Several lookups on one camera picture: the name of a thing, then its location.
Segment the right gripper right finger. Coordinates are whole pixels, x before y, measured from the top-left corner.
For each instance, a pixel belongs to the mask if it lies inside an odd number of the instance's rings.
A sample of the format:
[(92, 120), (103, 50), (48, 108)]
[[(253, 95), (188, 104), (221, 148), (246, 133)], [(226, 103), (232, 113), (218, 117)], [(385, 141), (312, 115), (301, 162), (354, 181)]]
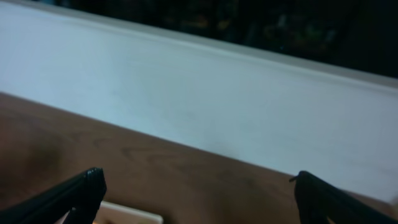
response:
[(301, 224), (397, 224), (397, 220), (367, 206), (342, 190), (300, 171), (291, 178)]

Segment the white cardboard box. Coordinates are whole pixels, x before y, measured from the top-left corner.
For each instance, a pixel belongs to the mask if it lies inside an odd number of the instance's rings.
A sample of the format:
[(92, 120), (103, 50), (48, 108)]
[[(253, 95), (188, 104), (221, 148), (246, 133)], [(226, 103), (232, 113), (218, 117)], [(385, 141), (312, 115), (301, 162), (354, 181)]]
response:
[(163, 224), (157, 214), (102, 201), (92, 224)]

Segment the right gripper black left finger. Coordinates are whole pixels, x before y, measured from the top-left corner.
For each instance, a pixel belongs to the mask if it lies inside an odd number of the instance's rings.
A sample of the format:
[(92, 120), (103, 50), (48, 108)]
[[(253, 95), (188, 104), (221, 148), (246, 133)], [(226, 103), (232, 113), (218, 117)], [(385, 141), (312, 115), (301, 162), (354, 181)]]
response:
[(18, 205), (1, 211), (1, 223), (93, 223), (107, 187), (102, 168), (93, 167)]

